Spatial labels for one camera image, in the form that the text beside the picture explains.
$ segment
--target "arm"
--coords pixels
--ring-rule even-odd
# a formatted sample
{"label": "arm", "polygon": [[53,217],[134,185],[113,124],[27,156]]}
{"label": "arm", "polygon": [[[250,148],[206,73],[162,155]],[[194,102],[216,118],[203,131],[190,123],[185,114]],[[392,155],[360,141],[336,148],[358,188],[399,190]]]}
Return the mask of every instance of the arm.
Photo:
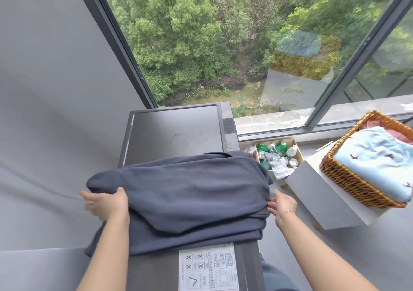
{"label": "arm", "polygon": [[125,291],[129,257],[128,197],[123,188],[114,195],[81,191],[85,206],[106,221],[88,269],[76,291]]}
{"label": "arm", "polygon": [[314,291],[377,291],[348,262],[318,238],[296,215],[297,202],[276,190],[268,210]]}

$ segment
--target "white sticker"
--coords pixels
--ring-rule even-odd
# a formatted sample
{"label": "white sticker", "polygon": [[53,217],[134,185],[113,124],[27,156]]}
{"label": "white sticker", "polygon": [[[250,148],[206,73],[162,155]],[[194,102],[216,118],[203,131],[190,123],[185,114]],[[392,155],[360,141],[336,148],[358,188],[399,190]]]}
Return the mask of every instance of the white sticker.
{"label": "white sticker", "polygon": [[179,291],[239,291],[234,244],[179,251]]}

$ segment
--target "window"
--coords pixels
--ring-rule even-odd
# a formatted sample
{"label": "window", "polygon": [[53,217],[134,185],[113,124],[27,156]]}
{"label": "window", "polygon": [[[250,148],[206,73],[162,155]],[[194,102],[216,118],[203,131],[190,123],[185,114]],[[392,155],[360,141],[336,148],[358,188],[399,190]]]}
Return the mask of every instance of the window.
{"label": "window", "polygon": [[[361,117],[384,98],[398,104],[392,110],[380,102],[384,113],[403,101],[409,109],[411,12],[351,83],[341,77],[389,3],[401,2],[107,0],[156,103],[230,101],[239,135],[311,131]],[[340,94],[338,84],[346,85]]]}

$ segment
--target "brown woven basket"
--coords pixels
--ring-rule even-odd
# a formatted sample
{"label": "brown woven basket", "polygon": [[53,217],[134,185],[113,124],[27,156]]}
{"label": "brown woven basket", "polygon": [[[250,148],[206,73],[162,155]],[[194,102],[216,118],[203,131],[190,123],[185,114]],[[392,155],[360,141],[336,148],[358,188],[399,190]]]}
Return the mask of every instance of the brown woven basket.
{"label": "brown woven basket", "polygon": [[413,129],[377,111],[371,111],[336,142],[333,148],[321,161],[320,170],[339,187],[347,191],[351,196],[366,206],[374,206],[378,208],[406,207],[407,203],[395,202],[381,191],[374,188],[367,181],[351,172],[347,167],[333,159],[333,155],[341,147],[344,141],[346,141],[348,137],[355,133],[359,127],[367,121],[381,121],[381,124],[385,129],[396,130],[413,141]]}

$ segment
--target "hand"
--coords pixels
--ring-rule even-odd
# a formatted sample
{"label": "hand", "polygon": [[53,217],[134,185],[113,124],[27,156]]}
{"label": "hand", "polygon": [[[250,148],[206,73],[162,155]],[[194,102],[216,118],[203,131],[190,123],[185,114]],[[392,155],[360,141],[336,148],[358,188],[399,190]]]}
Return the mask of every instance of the hand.
{"label": "hand", "polygon": [[297,209],[297,202],[290,196],[275,190],[276,197],[268,202],[267,209],[276,217],[276,225],[281,229],[282,221],[286,214],[294,214]]}
{"label": "hand", "polygon": [[87,191],[80,191],[79,194],[87,201],[85,210],[89,210],[94,216],[99,216],[101,221],[107,221],[113,216],[125,217],[129,220],[128,196],[122,187],[119,187],[113,195]]}

